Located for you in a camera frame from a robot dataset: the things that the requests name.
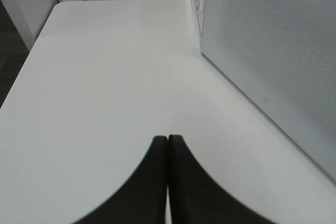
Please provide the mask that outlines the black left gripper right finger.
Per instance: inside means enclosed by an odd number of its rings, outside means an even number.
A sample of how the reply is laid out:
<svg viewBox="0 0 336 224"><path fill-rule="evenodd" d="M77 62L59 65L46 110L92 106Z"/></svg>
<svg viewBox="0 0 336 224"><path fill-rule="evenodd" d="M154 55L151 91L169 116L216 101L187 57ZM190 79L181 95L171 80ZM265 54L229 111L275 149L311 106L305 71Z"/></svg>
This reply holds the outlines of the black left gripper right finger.
<svg viewBox="0 0 336 224"><path fill-rule="evenodd" d="M167 175L173 223L265 223L204 171L180 135L169 136Z"/></svg>

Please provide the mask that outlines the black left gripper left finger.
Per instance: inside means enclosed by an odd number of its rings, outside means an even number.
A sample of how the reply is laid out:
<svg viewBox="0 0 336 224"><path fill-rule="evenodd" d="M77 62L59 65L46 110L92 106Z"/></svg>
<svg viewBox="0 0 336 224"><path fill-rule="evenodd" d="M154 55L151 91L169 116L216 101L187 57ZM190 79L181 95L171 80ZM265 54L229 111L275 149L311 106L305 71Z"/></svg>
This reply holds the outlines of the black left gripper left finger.
<svg viewBox="0 0 336 224"><path fill-rule="evenodd" d="M156 136L128 180L76 223L165 223L167 138Z"/></svg>

